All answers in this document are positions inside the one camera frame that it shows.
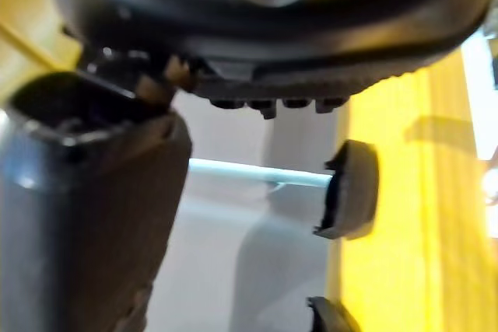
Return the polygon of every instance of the white surface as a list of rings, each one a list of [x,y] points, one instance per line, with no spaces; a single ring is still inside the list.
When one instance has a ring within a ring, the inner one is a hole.
[[[275,121],[181,95],[194,157],[323,173],[334,119],[279,108]],[[149,308],[148,332],[304,332],[330,243],[312,234],[324,190],[190,175]]]
[[[498,147],[498,92],[494,89],[493,57],[482,31],[462,46],[468,101],[479,159],[490,160]]]

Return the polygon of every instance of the metal rod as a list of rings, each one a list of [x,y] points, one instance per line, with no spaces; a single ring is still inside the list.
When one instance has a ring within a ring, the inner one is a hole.
[[[191,159],[189,166],[191,173],[318,188],[327,188],[333,177],[330,174],[225,163],[209,159]]]

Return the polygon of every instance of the yellow panel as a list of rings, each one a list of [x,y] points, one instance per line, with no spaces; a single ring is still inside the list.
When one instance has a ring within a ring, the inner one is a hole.
[[[26,47],[58,67],[73,66],[79,45],[60,33],[61,22],[51,0],[0,0],[0,38],[16,48]],[[0,48],[0,58],[12,58],[10,49]]]
[[[498,331],[460,53],[353,97],[347,116],[381,166],[373,233],[342,246],[342,301],[362,331]]]

